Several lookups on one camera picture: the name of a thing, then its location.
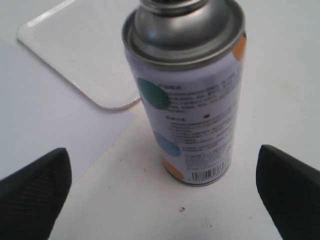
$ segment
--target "spray can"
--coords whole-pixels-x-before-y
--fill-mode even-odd
[[[231,163],[246,48],[234,0],[140,0],[124,23],[126,58],[165,168],[183,183]]]

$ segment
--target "white table surface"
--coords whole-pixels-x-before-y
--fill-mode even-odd
[[[0,37],[17,44],[19,26],[58,2],[2,0]],[[281,239],[257,192],[257,157],[271,144],[320,169],[320,2],[239,2],[248,45],[226,175],[206,187],[175,181],[138,103],[136,120],[71,188],[50,239]]]

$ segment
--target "can rim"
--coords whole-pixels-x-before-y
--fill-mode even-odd
[[[208,65],[214,61],[217,61],[221,58],[223,58],[225,55],[227,55],[232,49],[236,46],[240,38],[245,33],[245,13],[241,6],[235,1],[235,0],[227,0],[227,5],[234,5],[233,8],[238,11],[238,14],[241,16],[241,24],[239,26],[238,33],[233,37],[232,40],[230,40],[226,45],[224,45],[221,49],[208,54],[206,56],[200,57],[198,59],[192,59],[192,60],[186,60],[186,61],[180,61],[180,62],[165,62],[165,61],[156,61],[152,60],[150,58],[144,57],[133,50],[132,45],[130,44],[130,32],[132,30],[132,23],[134,22],[135,13],[138,9],[138,7],[133,10],[130,15],[126,18],[123,28],[122,28],[122,41],[126,49],[139,61],[142,61],[144,63],[150,64],[152,66],[155,66],[157,68],[163,69],[170,69],[173,71],[176,70],[190,70],[195,69],[198,67],[203,67],[205,65]]]

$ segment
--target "can label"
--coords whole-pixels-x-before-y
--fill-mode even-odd
[[[177,179],[212,182],[231,162],[246,39],[222,59],[188,71],[164,71],[127,52],[163,164]]]

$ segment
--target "white tray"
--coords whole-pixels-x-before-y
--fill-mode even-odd
[[[137,0],[66,0],[24,24],[18,38],[99,106],[139,100],[121,29]]]

